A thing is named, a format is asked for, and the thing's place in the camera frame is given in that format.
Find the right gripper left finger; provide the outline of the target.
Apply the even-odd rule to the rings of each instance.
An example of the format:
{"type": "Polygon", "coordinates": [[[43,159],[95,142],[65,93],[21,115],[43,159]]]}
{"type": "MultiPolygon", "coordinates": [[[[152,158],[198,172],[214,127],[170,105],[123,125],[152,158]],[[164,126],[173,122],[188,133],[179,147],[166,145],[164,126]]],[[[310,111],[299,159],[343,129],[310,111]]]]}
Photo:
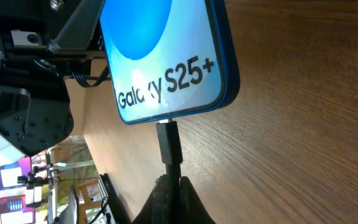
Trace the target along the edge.
{"type": "Polygon", "coordinates": [[[155,182],[149,197],[132,224],[167,224],[170,221],[167,175],[161,175],[155,182]]]}

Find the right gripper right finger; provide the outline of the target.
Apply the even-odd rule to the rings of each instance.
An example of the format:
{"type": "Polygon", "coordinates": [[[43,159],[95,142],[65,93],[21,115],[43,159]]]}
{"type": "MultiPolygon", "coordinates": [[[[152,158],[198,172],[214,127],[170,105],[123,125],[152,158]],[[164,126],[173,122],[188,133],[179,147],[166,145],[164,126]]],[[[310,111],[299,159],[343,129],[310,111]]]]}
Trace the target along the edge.
{"type": "Polygon", "coordinates": [[[188,177],[180,178],[180,220],[183,224],[215,224],[188,177]]]}

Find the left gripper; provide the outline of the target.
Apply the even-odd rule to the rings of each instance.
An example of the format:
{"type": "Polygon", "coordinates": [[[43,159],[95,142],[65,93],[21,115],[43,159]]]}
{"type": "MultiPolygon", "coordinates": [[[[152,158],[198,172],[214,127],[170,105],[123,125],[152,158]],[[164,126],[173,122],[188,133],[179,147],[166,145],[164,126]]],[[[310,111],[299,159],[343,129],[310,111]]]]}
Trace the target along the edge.
{"type": "Polygon", "coordinates": [[[0,0],[0,87],[40,85],[61,89],[65,79],[83,88],[108,81],[105,68],[90,75],[91,62],[106,57],[100,15],[104,0],[0,0]]]}

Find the blue Galaxy smartphone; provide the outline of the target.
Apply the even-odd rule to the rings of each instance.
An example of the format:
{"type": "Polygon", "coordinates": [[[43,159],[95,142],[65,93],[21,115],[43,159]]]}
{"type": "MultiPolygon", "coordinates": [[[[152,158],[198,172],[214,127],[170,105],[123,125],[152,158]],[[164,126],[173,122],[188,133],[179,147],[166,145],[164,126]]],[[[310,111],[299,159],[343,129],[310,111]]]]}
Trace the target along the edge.
{"type": "Polygon", "coordinates": [[[239,66],[223,0],[106,0],[100,17],[127,125],[231,104],[239,66]]]}

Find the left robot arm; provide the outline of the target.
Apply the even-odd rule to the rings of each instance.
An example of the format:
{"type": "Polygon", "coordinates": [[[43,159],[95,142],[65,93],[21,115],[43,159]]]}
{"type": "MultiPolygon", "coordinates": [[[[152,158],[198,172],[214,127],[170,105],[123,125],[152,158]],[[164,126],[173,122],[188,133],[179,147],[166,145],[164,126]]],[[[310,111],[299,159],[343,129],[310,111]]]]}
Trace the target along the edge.
{"type": "Polygon", "coordinates": [[[104,59],[104,0],[0,0],[0,166],[32,157],[74,128],[67,80],[92,88],[109,72],[104,59]]]}

